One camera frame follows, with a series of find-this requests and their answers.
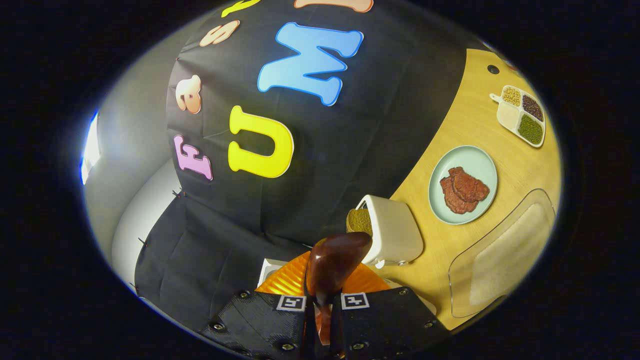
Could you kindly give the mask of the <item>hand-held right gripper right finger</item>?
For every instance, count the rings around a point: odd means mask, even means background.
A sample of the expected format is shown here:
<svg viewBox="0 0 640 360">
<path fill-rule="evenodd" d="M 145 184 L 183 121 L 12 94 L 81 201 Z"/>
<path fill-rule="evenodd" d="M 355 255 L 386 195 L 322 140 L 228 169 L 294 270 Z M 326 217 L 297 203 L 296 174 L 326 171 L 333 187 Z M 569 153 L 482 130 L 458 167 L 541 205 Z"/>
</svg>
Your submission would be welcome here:
<svg viewBox="0 0 640 360">
<path fill-rule="evenodd" d="M 331 310 L 332 360 L 398 360 L 448 337 L 413 289 L 391 285 L 364 264 L 334 296 Z"/>
</svg>

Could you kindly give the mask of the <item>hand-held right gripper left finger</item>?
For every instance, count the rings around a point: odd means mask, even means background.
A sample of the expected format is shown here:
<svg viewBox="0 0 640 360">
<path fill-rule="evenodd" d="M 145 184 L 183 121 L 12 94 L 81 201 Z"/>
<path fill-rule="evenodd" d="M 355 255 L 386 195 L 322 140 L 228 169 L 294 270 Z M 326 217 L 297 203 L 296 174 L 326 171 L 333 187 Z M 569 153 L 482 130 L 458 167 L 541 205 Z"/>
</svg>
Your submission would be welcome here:
<svg viewBox="0 0 640 360">
<path fill-rule="evenodd" d="M 254 360 L 310 360 L 314 305 L 305 294 L 309 251 L 284 264 L 253 291 L 242 290 L 213 314 L 199 334 Z"/>
</svg>

